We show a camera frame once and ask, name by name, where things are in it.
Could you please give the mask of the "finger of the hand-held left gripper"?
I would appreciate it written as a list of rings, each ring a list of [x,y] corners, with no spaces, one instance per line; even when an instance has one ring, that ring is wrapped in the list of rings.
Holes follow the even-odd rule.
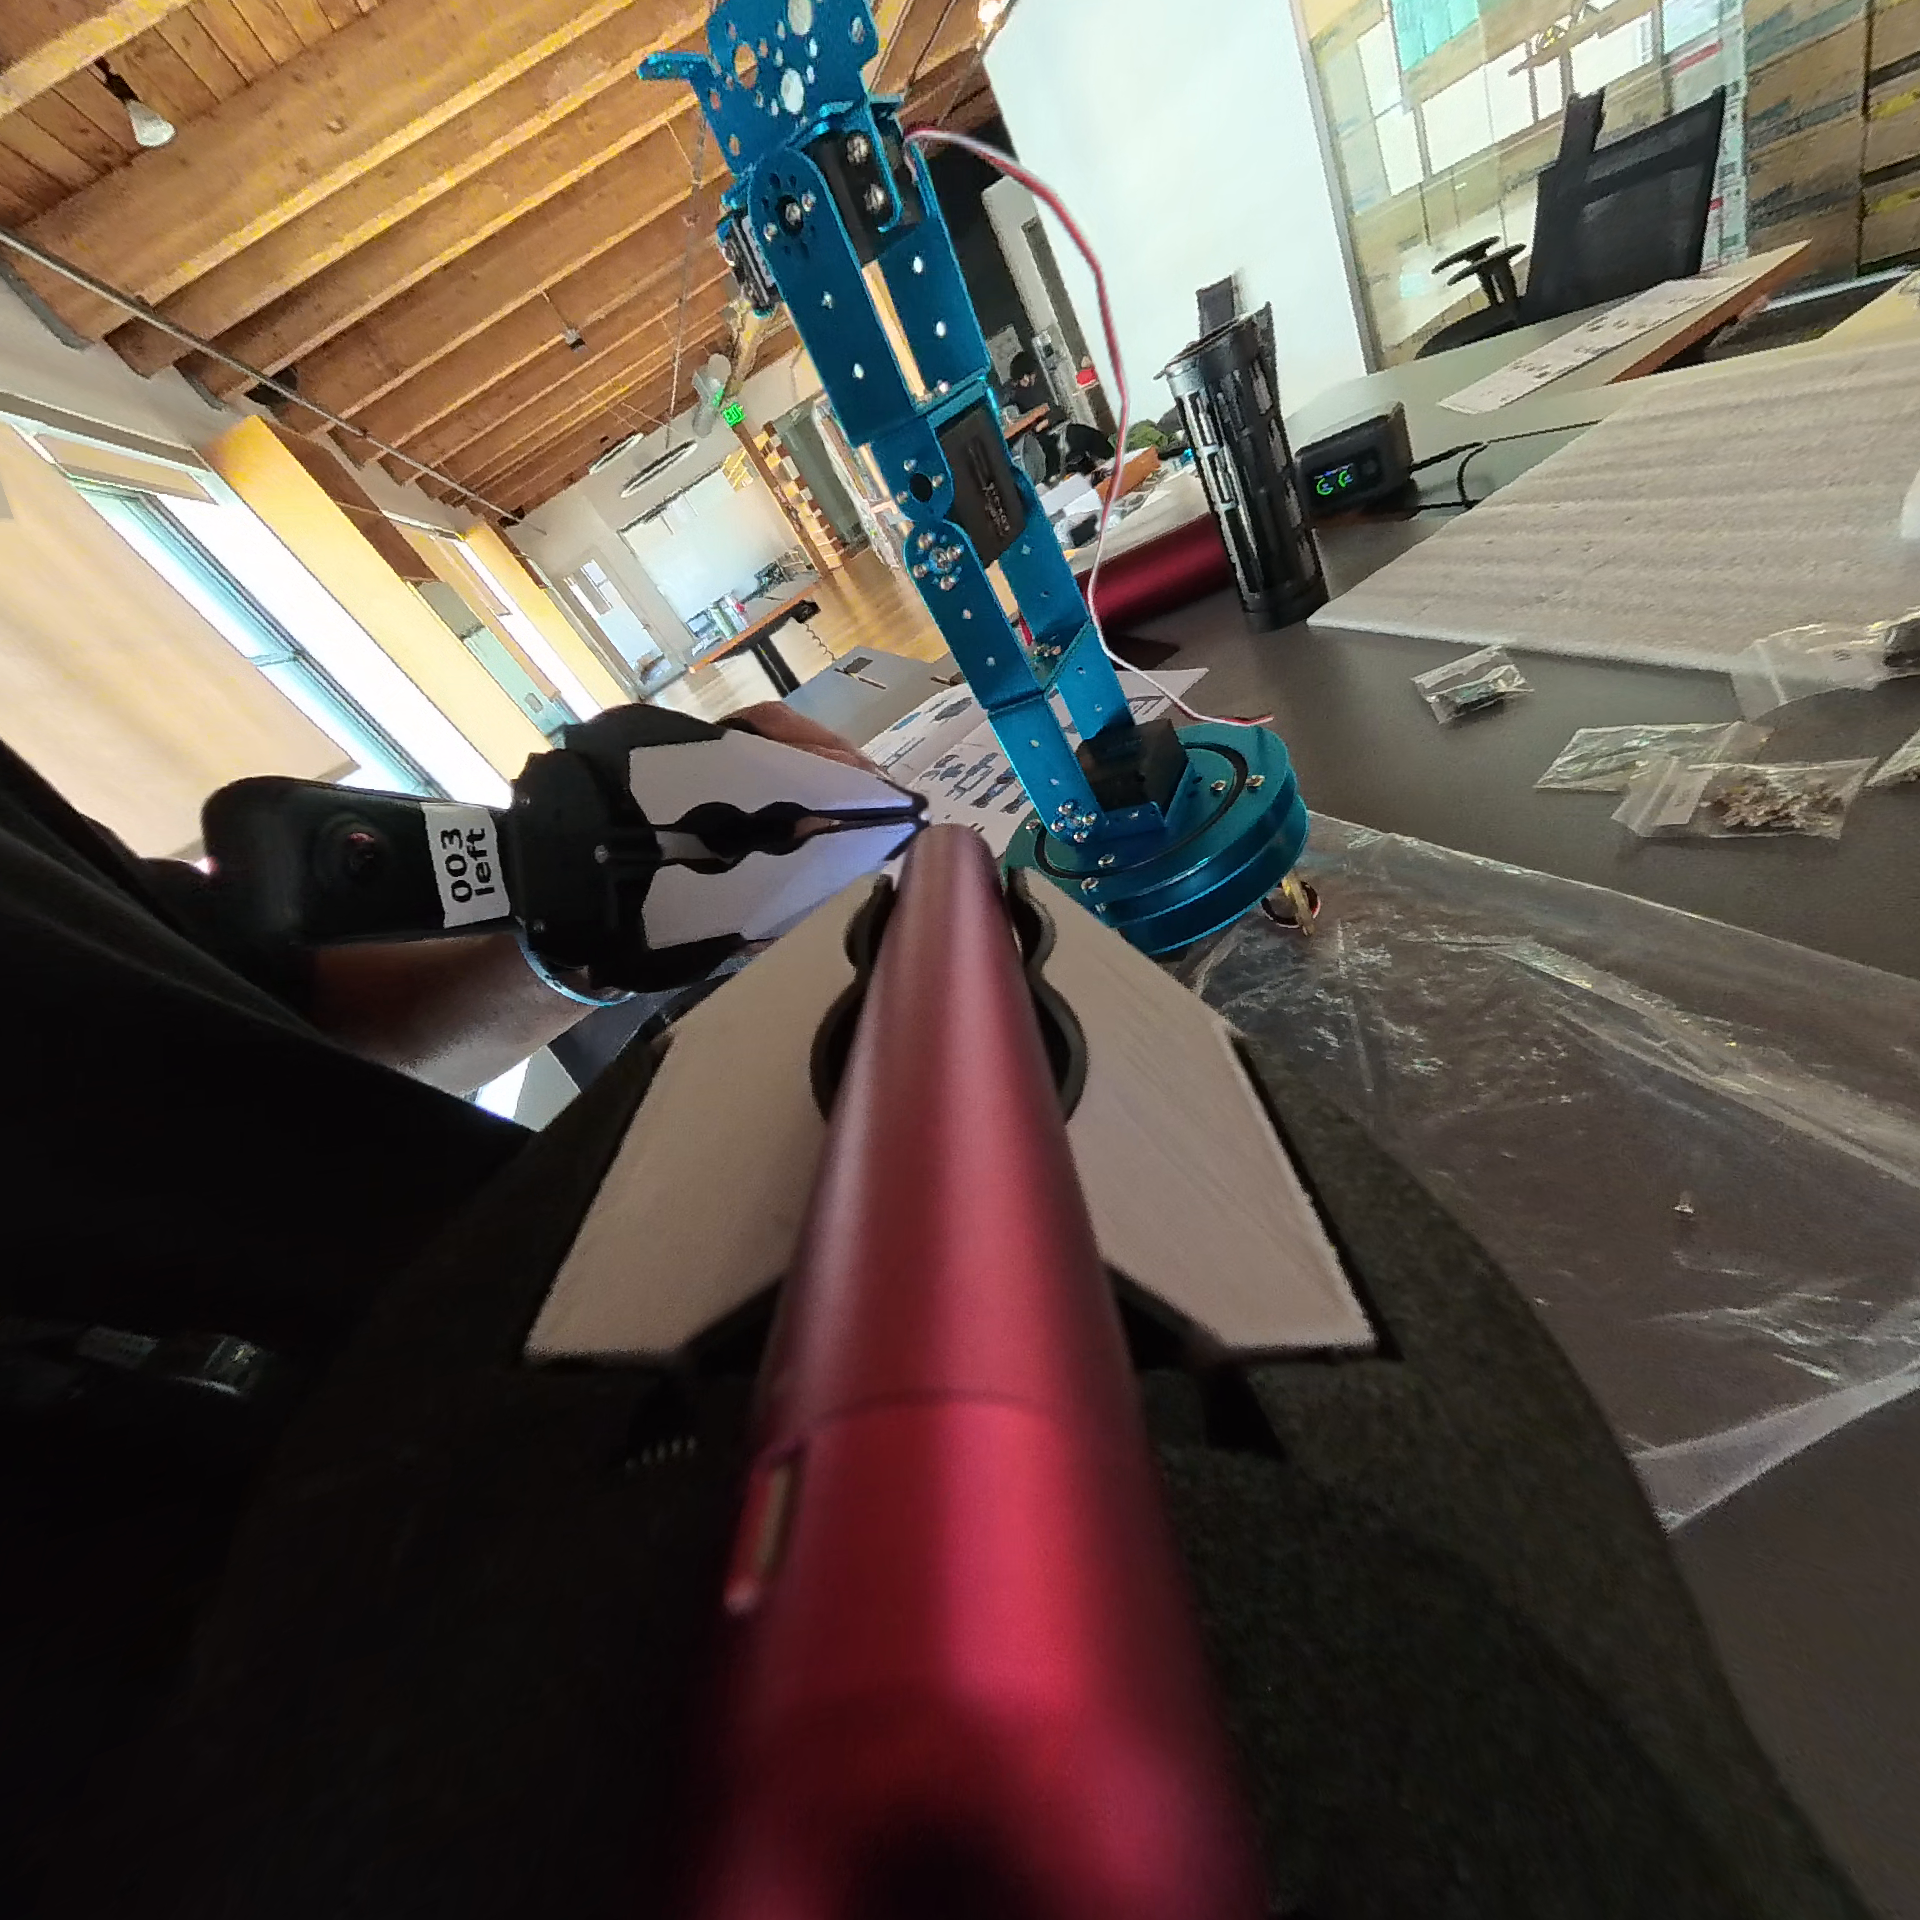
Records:
[[[633,747],[629,787],[683,847],[797,847],[807,821],[819,834],[924,826],[924,795],[878,770],[744,729]]]
[[[793,853],[744,853],[721,873],[668,862],[646,883],[646,949],[779,941],[819,901],[878,873],[916,834],[916,818],[838,826],[803,837]]]

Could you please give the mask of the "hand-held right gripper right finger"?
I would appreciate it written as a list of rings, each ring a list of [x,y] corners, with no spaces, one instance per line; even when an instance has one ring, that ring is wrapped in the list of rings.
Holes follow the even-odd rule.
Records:
[[[1103,1264],[1226,1357],[1376,1352],[1226,1018],[1063,892],[1012,873],[1010,906],[1081,1043],[1065,1139]]]

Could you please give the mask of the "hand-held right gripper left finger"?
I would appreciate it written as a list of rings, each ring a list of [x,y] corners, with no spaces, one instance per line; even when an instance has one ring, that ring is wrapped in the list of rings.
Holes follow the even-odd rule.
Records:
[[[666,1360],[779,1284],[830,1133],[811,1048],[854,988],[850,927],[878,892],[845,888],[668,1029],[530,1360]]]

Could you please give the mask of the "blue toy robot arm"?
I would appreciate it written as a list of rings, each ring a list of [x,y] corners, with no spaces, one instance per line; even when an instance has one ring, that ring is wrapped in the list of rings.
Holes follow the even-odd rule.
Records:
[[[992,357],[897,98],[867,81],[871,4],[714,4],[706,53],[656,53],[732,165],[719,248],[753,317],[803,340],[854,453],[901,511],[916,589],[1012,764],[1017,862],[1148,954],[1247,910],[1309,841],[1284,742],[1255,723],[1139,725],[1000,432]]]

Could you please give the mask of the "red electric screwdriver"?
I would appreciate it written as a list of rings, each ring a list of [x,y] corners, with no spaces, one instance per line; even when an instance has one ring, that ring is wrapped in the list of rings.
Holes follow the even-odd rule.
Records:
[[[1262,1914],[997,864],[908,853],[779,1289],[677,1914]]]

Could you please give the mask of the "standing desk wooden top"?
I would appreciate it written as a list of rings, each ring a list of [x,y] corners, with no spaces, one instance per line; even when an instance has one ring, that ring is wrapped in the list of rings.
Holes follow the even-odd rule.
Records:
[[[772,682],[779,697],[797,694],[803,678],[789,659],[779,637],[793,626],[817,647],[819,642],[811,632],[817,616],[819,616],[819,601],[811,589],[797,589],[789,599],[757,595],[753,601],[721,595],[706,612],[691,616],[694,651],[683,668],[709,674],[721,659],[748,658],[764,668],[764,678]]]

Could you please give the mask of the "light grey desk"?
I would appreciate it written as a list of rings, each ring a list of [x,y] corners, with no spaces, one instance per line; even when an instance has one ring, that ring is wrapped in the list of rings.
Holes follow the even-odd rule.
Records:
[[[1754,317],[1754,312],[1762,312],[1762,309],[1773,309],[1780,300],[1797,300],[1797,285],[1813,274],[1813,243],[1800,239],[1800,243],[1789,243],[1789,248],[1797,252],[1789,260],[1789,266],[1734,319],[1722,319],[1722,325],[1705,329],[1704,338],[1696,338],[1696,329],[1684,329],[1684,333],[1672,329],[1669,338],[1659,338],[1659,343],[1654,343],[1659,364],[1648,374],[1660,374],[1660,368],[1677,364],[1696,343],[1712,340],[1725,325],[1741,325],[1741,319],[1746,319],[1746,317]],[[1544,348],[1559,333],[1571,333],[1577,325],[1594,319],[1598,312],[1606,312],[1616,305],[1621,300],[1602,300],[1594,309],[1583,309],[1583,312],[1571,312],[1571,317],[1559,317],[1559,319],[1523,325],[1515,333],[1495,333],[1483,340],[1458,343],[1458,348],[1444,348],[1444,352],[1432,352],[1432,357],[1411,357],[1402,364],[1370,374],[1366,391],[1378,395],[1378,407],[1387,397],[1399,397],[1405,409],[1441,407],[1441,397],[1466,391],[1470,383],[1481,383],[1483,374],[1503,368],[1509,357]],[[1628,348],[1621,348],[1621,352],[1598,357],[1587,368],[1577,368],[1577,374],[1536,391],[1528,397],[1583,395],[1583,391],[1598,391],[1598,384],[1616,384],[1616,383],[1633,383],[1633,378],[1645,378],[1645,368],[1638,368],[1628,362]]]

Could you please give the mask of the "person's left hand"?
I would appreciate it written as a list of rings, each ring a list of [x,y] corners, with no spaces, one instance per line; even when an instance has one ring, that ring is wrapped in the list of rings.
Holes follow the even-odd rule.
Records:
[[[807,715],[793,710],[789,701],[750,701],[719,717],[721,729],[772,740],[779,747],[838,758],[845,768],[878,774],[878,764],[858,752],[850,740],[831,733],[830,725],[811,723]]]

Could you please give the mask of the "clear plastic sheet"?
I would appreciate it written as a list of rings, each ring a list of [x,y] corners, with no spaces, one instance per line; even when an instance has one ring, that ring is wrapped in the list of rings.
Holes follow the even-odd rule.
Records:
[[[1347,821],[1303,876],[1178,975],[1497,1258],[1667,1528],[1916,1408],[1911,975]]]

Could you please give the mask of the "person's dark clothing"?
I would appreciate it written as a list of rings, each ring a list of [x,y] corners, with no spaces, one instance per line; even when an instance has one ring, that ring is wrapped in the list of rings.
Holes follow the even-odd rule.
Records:
[[[288,1401],[534,1139],[307,1021],[220,923],[0,752],[3,1914],[219,1607]]]

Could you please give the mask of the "red metal tube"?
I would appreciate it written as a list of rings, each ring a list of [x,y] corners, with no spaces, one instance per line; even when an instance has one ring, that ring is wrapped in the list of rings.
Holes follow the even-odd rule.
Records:
[[[1236,588],[1236,568],[1215,515],[1191,515],[1124,554],[1103,549],[1077,588],[1103,637],[1126,637],[1145,620]]]

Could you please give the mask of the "black power station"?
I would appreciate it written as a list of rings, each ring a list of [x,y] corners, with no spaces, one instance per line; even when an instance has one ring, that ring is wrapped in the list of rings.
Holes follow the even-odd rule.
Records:
[[[1291,455],[1309,521],[1405,515],[1415,507],[1411,432],[1402,402],[1337,425]]]

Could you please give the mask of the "printed paper sheet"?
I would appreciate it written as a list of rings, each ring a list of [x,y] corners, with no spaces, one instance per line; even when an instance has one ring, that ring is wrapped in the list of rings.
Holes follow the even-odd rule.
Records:
[[[1704,338],[1705,329],[1734,319],[1751,300],[1758,300],[1773,285],[1773,277],[1789,266],[1794,253],[1797,252],[1789,248],[1725,272],[1667,277],[1633,300],[1621,300],[1594,319],[1559,333],[1552,343],[1509,357],[1481,383],[1470,383],[1466,391],[1441,397],[1441,407],[1453,413],[1495,413],[1621,348],[1628,348],[1628,362],[1648,374],[1659,364],[1659,338],[1669,338],[1672,329],[1696,329],[1696,338]]]

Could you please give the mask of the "glass office partition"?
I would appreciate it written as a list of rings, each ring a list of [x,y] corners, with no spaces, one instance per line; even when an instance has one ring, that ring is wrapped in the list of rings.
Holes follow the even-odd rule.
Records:
[[[1797,277],[1916,266],[1911,0],[1355,0],[1301,4],[1376,362],[1481,309],[1471,243],[1536,234],[1563,114],[1621,145],[1713,92],[1704,266],[1797,248]]]

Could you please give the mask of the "black office chair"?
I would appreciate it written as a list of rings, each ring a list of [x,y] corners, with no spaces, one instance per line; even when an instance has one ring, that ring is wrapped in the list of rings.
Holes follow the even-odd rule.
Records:
[[[1563,110],[1559,157],[1536,179],[1528,248],[1481,239],[1435,261],[1447,284],[1475,277],[1483,309],[1435,329],[1415,357],[1435,357],[1602,300],[1688,277],[1705,253],[1725,92],[1594,145],[1602,95]]]

